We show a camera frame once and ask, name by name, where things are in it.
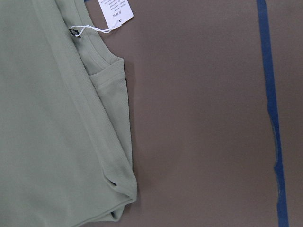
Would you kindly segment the olive green long-sleeve shirt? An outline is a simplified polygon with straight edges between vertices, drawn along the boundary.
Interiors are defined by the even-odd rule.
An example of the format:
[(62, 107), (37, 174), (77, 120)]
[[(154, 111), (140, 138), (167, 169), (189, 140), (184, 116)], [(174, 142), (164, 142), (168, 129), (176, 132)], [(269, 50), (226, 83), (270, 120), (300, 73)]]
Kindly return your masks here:
[(1, 226), (117, 222), (136, 196), (124, 60), (84, 1), (1, 1)]

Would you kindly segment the white clothing price tag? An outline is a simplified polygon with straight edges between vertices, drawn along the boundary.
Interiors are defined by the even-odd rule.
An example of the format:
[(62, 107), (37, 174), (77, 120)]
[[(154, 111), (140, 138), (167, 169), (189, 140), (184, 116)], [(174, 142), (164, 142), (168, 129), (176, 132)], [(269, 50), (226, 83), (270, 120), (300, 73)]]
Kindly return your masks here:
[(80, 38), (85, 29), (91, 29), (97, 32), (108, 34), (113, 30), (120, 28), (125, 22), (134, 17), (132, 9), (127, 0), (99, 0), (98, 1), (107, 29), (100, 29), (91, 25), (71, 26), (69, 31), (74, 37)]

